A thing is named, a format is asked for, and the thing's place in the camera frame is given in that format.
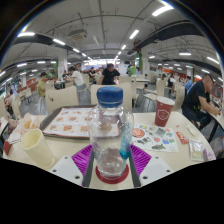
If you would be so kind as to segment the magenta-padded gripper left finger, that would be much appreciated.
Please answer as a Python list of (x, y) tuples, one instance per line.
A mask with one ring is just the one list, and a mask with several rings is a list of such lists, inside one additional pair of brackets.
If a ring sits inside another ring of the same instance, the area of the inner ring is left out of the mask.
[(92, 147), (88, 145), (72, 156), (63, 156), (50, 170), (50, 173), (76, 185), (89, 187), (93, 161)]

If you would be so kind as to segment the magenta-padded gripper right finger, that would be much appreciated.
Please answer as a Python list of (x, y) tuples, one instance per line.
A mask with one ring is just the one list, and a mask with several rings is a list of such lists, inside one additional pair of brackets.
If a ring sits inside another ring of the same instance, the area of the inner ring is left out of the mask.
[(135, 187), (143, 187), (173, 173), (162, 158), (151, 156), (134, 145), (131, 146), (129, 163)]

